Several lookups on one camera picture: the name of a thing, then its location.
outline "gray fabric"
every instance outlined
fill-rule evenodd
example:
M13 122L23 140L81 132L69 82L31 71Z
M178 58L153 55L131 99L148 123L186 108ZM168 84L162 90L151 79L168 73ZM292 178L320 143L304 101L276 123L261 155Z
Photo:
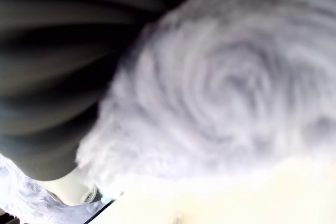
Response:
M11 220L10 222L7 222L6 224L20 224L20 220L15 218L14 220Z
M111 52L102 44L0 47L0 97L25 95L54 83Z
M0 31L67 24L135 24L120 8L64 0L0 0Z
M55 92L0 100L0 134L24 135L50 129L83 113L102 94L102 90L74 94Z
M95 122L94 108L54 129L23 136L0 136L0 153L37 180L64 177L75 167L79 141Z

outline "fabric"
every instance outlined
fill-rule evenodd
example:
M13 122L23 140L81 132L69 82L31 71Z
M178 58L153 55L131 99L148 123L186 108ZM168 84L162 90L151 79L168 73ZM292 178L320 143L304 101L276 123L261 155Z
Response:
M1 155L0 192L0 207L29 224L83 224L103 206L101 202L75 207L58 203Z
M0 224L7 224L10 220L13 220L14 217L4 213L3 215L0 215Z

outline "fur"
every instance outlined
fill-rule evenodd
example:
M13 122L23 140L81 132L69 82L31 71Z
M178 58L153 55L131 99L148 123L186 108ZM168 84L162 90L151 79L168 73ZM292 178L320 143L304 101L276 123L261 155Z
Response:
M83 224L101 207L97 202L70 207L49 194L17 166L0 155L0 208L29 224Z
M107 194L333 160L335 38L336 0L188 0L120 62L80 169Z

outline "cream surface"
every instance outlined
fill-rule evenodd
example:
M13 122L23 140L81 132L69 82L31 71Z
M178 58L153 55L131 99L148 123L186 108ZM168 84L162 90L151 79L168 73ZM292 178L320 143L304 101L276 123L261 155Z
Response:
M336 169L287 159L267 176L235 183L178 185L159 193L137 186L92 224L335 224Z

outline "white fluffy fur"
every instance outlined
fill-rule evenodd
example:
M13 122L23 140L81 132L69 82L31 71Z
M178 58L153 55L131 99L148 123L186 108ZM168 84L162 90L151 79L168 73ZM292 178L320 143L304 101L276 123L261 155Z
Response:
M78 163L107 193L331 159L335 133L336 0L188 0L121 62Z
M0 208L29 224L83 224L102 203L69 207L54 201L10 160L0 155Z

